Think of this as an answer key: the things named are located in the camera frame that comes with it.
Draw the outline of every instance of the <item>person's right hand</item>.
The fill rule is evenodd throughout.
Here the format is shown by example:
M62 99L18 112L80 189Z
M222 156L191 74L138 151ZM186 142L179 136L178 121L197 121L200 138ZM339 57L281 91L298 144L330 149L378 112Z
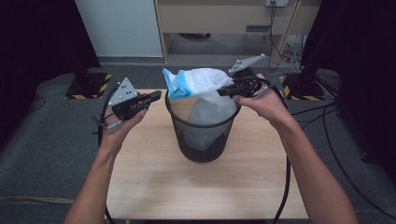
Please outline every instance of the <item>person's right hand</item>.
M258 74L257 77L264 78L262 74ZM290 116L288 109L283 105L279 96L272 89L253 98L235 95L233 99L239 105L245 105L255 110L260 117L268 119L270 122L282 120Z

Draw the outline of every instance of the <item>black mesh trash can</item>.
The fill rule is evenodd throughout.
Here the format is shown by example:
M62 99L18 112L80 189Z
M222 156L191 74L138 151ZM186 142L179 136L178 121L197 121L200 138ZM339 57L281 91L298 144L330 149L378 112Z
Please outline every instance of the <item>black mesh trash can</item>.
M183 155L196 162L210 162L217 159L224 151L228 135L233 126L233 119L239 113L241 106L234 101L234 111L229 110L226 119L215 123L196 122L196 115L199 117L215 117L217 113L222 113L221 109L215 105L204 102L198 97L183 99L169 99L168 92L165 94L165 104L175 128L175 133Z

